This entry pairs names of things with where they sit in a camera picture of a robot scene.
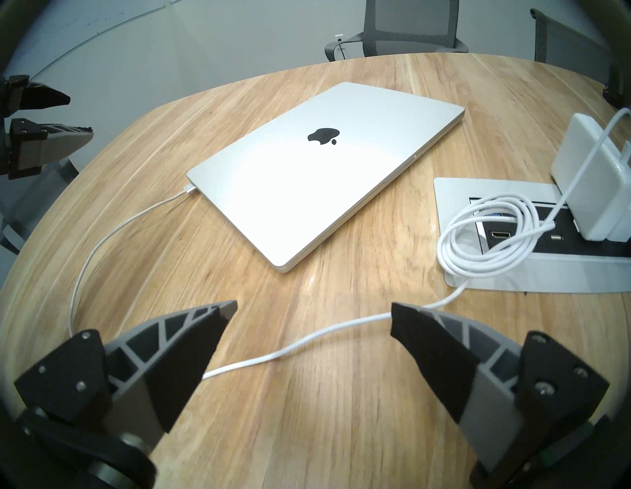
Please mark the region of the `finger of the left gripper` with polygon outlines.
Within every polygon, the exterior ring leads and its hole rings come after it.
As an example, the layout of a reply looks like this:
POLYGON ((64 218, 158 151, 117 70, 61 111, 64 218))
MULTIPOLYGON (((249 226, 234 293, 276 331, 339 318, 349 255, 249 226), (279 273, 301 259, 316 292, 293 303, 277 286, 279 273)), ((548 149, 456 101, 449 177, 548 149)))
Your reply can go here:
POLYGON ((69 105, 70 96, 43 83, 31 81, 29 75, 5 79, 5 117, 20 110, 40 110, 69 105))
POLYGON ((67 158, 93 136, 91 127, 12 119, 8 133, 8 179, 40 174, 44 165, 67 158))

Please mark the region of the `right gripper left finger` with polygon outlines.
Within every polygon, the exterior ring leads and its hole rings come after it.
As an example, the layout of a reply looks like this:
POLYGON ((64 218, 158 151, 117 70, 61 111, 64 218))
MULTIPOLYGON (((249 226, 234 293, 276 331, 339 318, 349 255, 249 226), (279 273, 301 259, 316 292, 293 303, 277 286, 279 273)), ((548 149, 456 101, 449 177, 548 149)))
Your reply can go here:
POLYGON ((103 343, 76 333, 15 380, 25 406, 87 432, 140 438, 152 451, 171 431, 231 318, 235 300, 156 317, 103 343))

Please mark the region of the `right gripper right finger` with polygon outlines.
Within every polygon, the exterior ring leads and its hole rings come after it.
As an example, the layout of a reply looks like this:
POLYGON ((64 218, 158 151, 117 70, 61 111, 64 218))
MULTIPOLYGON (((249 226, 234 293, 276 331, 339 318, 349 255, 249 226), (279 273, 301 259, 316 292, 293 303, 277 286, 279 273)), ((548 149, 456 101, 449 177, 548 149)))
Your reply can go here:
POLYGON ((475 471, 531 471, 591 434, 610 383, 543 331, 519 345, 462 316, 393 302, 391 336, 413 357, 477 456, 475 471))

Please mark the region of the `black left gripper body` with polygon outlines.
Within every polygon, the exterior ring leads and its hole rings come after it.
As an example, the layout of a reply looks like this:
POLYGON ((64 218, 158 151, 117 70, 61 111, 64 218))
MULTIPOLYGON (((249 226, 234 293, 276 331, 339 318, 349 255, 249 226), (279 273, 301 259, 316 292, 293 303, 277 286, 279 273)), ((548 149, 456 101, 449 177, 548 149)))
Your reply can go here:
POLYGON ((7 175, 10 169, 12 149, 11 140, 6 132, 5 119, 9 117, 8 107, 11 99, 10 79, 1 79, 1 175, 7 175))

